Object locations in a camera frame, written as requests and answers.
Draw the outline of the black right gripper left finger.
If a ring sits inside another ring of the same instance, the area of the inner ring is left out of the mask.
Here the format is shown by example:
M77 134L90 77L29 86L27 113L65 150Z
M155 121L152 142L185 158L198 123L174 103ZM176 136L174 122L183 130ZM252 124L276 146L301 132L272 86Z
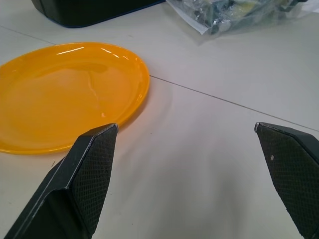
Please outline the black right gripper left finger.
M90 239L108 191L118 126L80 135L45 176L7 239Z

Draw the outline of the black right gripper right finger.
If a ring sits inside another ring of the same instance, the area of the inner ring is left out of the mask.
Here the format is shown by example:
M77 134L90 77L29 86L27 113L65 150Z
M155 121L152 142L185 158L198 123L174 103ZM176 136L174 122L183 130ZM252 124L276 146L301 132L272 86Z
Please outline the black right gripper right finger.
M299 233L319 237L319 141L311 134L258 122L255 133L273 185Z

